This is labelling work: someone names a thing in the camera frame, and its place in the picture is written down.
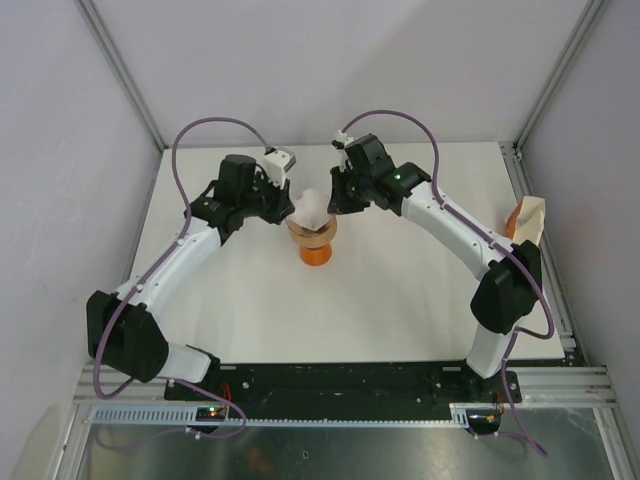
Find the white paper coffee filter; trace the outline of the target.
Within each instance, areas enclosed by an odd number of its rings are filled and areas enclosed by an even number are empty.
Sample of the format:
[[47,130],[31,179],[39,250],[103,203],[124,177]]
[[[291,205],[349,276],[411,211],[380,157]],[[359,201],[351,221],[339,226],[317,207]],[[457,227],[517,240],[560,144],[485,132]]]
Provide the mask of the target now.
[[292,229],[319,231],[334,216],[328,212],[329,197],[317,189],[307,189],[293,201],[295,211],[286,219]]

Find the wooden dripper ring holder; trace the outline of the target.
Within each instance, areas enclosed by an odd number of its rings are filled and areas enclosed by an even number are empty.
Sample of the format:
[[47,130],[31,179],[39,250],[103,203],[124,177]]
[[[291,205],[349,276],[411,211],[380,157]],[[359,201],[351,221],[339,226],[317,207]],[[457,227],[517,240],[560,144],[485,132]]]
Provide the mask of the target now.
[[327,222],[319,230],[303,228],[295,222],[288,222],[287,228],[293,241],[300,247],[317,250],[329,245],[337,232],[335,220]]

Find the orange glass carafe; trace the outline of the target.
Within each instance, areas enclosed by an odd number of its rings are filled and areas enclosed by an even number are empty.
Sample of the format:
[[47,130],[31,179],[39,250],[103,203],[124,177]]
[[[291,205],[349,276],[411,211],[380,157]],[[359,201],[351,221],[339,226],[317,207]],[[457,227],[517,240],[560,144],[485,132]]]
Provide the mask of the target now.
[[308,266],[320,267],[325,265],[332,256],[332,247],[330,244],[323,245],[319,248],[299,247],[300,259]]

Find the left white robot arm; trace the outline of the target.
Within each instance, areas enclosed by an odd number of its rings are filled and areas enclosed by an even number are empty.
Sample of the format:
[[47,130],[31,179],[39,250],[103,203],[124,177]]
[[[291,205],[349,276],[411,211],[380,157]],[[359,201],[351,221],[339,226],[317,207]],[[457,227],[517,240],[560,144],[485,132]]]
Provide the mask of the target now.
[[288,172],[296,163],[286,149],[271,149],[261,161],[229,154],[218,176],[185,210],[185,223],[167,249],[143,273],[112,293],[94,292],[86,305],[88,351],[107,365],[146,383],[156,378],[186,381],[197,398],[221,387],[211,354],[165,338],[162,316],[172,296],[246,219],[279,224],[293,213]]

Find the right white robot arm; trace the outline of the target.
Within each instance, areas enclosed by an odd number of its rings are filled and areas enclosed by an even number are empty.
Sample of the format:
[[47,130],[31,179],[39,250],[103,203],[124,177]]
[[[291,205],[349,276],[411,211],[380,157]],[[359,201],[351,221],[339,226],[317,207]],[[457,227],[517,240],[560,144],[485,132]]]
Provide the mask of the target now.
[[395,165],[373,134],[355,139],[339,131],[332,145],[342,159],[330,171],[329,213],[354,214],[371,205],[390,210],[426,230],[478,280],[470,303],[478,327],[461,388],[473,401],[486,400],[497,389],[495,374],[516,328],[542,293],[539,247],[529,240],[516,244],[474,223],[427,172],[411,162]]

